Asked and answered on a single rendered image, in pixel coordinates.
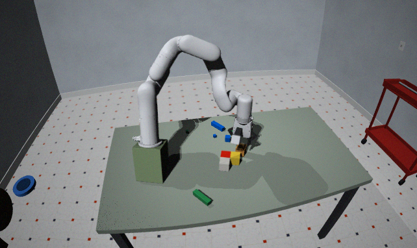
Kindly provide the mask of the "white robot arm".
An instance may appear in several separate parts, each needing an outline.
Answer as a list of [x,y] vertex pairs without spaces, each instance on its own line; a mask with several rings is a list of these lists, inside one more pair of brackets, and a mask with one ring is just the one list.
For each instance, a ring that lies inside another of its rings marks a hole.
[[226,92],[227,69],[221,59],[220,48],[192,35],[177,36],[170,39],[161,49],[149,70],[149,76],[146,80],[149,82],[141,84],[138,88],[140,136],[133,137],[133,140],[139,141],[138,145],[140,147],[152,148],[162,145],[162,140],[159,139],[158,134],[157,93],[159,94],[161,91],[170,74],[171,66],[182,52],[204,60],[211,76],[212,94],[220,110],[230,112],[236,105],[237,121],[248,123],[254,119],[251,115],[252,96],[235,90]]

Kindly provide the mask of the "red cube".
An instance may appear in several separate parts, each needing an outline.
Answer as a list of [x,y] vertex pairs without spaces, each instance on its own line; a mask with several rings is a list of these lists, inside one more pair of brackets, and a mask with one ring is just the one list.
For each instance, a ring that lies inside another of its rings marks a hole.
[[230,151],[221,151],[220,157],[230,158],[231,152]]

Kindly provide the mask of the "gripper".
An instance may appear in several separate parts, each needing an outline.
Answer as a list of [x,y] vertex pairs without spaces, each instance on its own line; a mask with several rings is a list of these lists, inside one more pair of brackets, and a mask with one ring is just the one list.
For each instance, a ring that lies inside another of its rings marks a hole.
[[[242,128],[242,131],[241,131],[240,135],[241,135],[241,137],[247,138],[247,140],[248,140],[247,141],[247,147],[248,147],[250,145],[251,141],[254,140],[257,137],[257,135],[253,132],[253,121],[251,120],[248,123],[241,123],[241,122],[237,121],[236,118],[235,118],[233,127],[228,129],[228,132],[230,133],[231,136],[234,134],[237,127]],[[253,136],[251,137],[251,135],[253,135]]]

